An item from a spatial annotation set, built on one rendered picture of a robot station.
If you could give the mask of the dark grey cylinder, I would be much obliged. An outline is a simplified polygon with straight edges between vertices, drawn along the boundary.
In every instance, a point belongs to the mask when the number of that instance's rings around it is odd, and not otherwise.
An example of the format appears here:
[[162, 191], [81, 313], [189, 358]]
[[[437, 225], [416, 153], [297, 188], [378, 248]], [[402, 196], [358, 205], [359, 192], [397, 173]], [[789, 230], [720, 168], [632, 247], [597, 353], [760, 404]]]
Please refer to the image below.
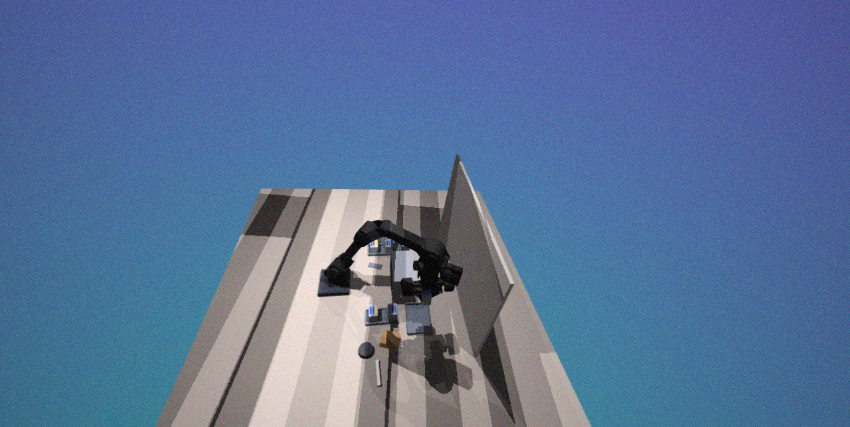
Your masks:
[[364, 342], [359, 345], [359, 357], [361, 359], [369, 359], [373, 355], [373, 344]]

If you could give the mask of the tan cardboard box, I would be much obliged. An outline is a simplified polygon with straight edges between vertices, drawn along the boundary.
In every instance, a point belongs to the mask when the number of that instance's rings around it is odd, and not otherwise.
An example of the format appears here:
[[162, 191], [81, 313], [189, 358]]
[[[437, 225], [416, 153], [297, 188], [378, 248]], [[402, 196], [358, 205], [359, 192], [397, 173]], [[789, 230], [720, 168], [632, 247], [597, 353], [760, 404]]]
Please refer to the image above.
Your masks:
[[398, 351], [398, 348], [400, 348], [401, 336], [401, 333], [383, 330], [380, 347], [395, 349], [395, 351]]

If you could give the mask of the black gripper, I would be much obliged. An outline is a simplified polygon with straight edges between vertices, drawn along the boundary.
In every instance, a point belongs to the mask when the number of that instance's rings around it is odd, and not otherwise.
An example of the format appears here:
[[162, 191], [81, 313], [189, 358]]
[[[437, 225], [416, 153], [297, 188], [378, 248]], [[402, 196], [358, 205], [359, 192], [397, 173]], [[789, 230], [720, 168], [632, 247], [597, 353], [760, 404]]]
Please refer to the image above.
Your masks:
[[454, 290], [455, 285], [453, 285], [452, 283], [445, 282], [440, 278], [438, 276], [437, 278], [426, 278], [425, 275], [423, 275], [423, 272], [421, 275], [421, 280], [413, 281], [412, 278], [402, 278], [400, 282], [402, 288], [402, 295], [415, 295], [419, 297], [419, 299], [422, 299], [421, 290], [430, 289], [432, 297], [434, 297], [435, 295], [443, 293], [443, 285], [445, 292], [451, 292]]

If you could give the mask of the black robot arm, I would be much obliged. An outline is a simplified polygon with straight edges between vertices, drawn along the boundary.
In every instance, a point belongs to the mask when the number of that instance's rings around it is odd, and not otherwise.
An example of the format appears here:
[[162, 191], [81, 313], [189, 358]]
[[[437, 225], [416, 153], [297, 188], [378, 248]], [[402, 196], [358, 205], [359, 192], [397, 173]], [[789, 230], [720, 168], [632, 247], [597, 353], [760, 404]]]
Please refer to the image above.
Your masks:
[[348, 250], [342, 252], [325, 269], [324, 274], [328, 276], [327, 287], [344, 285], [345, 272], [348, 272], [354, 262], [352, 257], [362, 246], [366, 246], [381, 237], [395, 240], [395, 242], [417, 252], [420, 258], [413, 261], [413, 269], [417, 270], [417, 278], [422, 275], [422, 272], [426, 278], [437, 278], [439, 272], [441, 280], [458, 286], [464, 268], [448, 262], [450, 255], [441, 240], [422, 238], [395, 225], [389, 219], [377, 219], [372, 222], [369, 220], [365, 222], [356, 232], [353, 243], [348, 247]]

